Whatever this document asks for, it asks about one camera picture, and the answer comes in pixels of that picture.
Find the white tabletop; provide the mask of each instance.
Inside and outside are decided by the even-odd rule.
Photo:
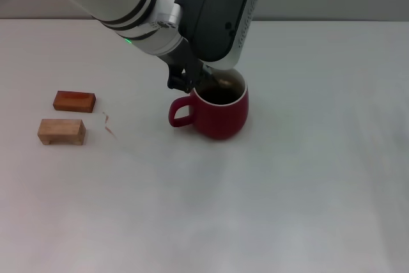
[[[409,272],[409,23],[254,22],[237,69],[249,120],[210,141],[98,22],[0,21],[0,272]],[[42,118],[86,144],[42,145]]]

